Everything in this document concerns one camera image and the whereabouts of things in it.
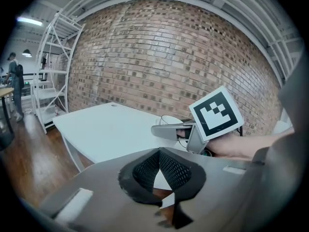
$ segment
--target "ceiling light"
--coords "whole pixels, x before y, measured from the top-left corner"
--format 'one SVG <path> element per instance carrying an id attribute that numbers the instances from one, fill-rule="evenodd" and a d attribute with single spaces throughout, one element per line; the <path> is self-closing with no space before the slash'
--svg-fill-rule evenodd
<path id="1" fill-rule="evenodd" d="M 31 53 L 30 53 L 30 51 L 28 50 L 28 49 L 26 49 L 23 53 L 22 53 L 22 55 L 24 55 L 24 56 L 31 56 Z"/>
<path id="2" fill-rule="evenodd" d="M 35 25 L 38 25 L 38 26 L 42 26 L 43 25 L 43 23 L 40 22 L 40 21 L 36 21 L 36 20 L 29 19 L 29 18 L 24 18 L 24 17 L 18 17 L 17 21 L 28 22 L 28 23 L 32 23 L 32 24 L 35 24 Z"/>

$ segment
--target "white shelving unit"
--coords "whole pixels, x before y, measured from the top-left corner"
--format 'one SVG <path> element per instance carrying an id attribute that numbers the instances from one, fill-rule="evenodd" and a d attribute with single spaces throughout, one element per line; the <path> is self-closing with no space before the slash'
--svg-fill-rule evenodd
<path id="1" fill-rule="evenodd" d="M 72 56 L 78 42 L 78 39 L 84 29 L 84 25 L 79 25 L 72 19 L 64 16 L 61 12 L 56 13 L 52 22 L 45 29 L 43 37 L 41 39 L 39 49 L 36 55 L 36 65 L 37 72 L 36 77 L 40 73 L 48 74 L 51 78 L 49 87 L 41 89 L 41 81 L 34 77 L 34 87 L 32 92 L 33 102 L 33 113 L 38 117 L 40 124 L 43 127 L 45 133 L 48 127 L 53 126 L 53 118 L 56 116 L 63 115 L 69 111 L 68 109 L 68 81 L 69 81 L 69 71 L 72 61 Z M 58 70 L 57 66 L 53 69 L 42 69 L 42 59 L 43 57 L 52 55 L 58 55 L 58 58 L 64 55 L 68 62 L 66 68 L 63 70 Z M 55 75 L 65 75 L 65 83 L 60 88 L 55 87 Z M 60 97 L 63 97 L 64 103 L 62 104 L 62 109 L 58 107 L 55 102 L 60 101 Z M 48 100 L 44 106 L 41 106 L 42 100 Z"/>

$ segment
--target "black mesh fabric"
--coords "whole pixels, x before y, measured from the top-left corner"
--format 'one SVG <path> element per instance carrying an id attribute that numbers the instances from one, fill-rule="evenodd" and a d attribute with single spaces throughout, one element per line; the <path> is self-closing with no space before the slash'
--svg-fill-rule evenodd
<path id="1" fill-rule="evenodd" d="M 189 168 L 162 151 L 160 151 L 160 170 L 173 191 L 183 186 L 191 178 Z"/>
<path id="2" fill-rule="evenodd" d="M 153 192 L 155 177 L 159 172 L 160 151 L 141 162 L 133 169 L 134 179 L 147 191 Z"/>

